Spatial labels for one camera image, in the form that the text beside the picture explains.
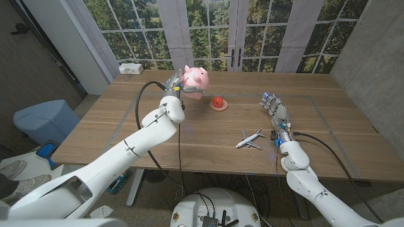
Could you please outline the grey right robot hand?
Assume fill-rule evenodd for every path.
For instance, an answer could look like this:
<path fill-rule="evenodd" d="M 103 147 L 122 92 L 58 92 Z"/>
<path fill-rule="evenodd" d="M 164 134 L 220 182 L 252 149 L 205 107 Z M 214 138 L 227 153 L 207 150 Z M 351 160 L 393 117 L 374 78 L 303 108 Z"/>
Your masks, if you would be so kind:
<path fill-rule="evenodd" d="M 290 131 L 290 117 L 286 106 L 275 94 L 264 93 L 259 103 L 270 115 L 271 123 L 279 133 Z"/>

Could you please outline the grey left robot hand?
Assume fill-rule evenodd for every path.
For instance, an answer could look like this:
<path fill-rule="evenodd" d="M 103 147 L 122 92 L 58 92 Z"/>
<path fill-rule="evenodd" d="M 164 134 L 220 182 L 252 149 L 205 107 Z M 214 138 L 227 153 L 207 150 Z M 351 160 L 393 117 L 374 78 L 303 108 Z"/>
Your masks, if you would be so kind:
<path fill-rule="evenodd" d="M 184 94 L 188 98 L 199 100 L 209 88 L 208 72 L 202 67 L 179 69 L 165 83 L 166 90 L 174 91 L 175 95 Z"/>

